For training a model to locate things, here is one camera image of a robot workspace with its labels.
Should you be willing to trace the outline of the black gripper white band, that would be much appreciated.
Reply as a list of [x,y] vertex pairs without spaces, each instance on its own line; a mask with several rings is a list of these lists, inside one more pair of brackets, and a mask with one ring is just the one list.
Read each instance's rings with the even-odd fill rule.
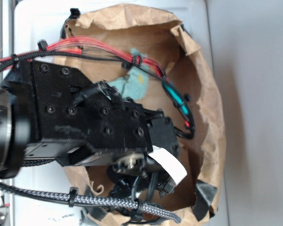
[[146,110],[145,114],[153,151],[108,168],[108,177],[115,184],[109,192],[110,197],[135,200],[138,194],[146,191],[145,201],[151,202],[156,191],[161,197],[170,194],[177,185],[175,180],[184,178],[172,176],[172,171],[167,169],[179,162],[177,128],[162,111]]

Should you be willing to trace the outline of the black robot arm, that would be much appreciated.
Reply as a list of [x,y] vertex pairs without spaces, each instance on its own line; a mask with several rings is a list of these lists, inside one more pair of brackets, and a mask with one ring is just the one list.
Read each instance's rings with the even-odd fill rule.
[[57,161],[61,166],[105,166],[130,190],[172,193],[187,176],[179,144],[162,111],[124,100],[106,82],[79,70],[21,61],[0,84],[0,178],[21,167]]

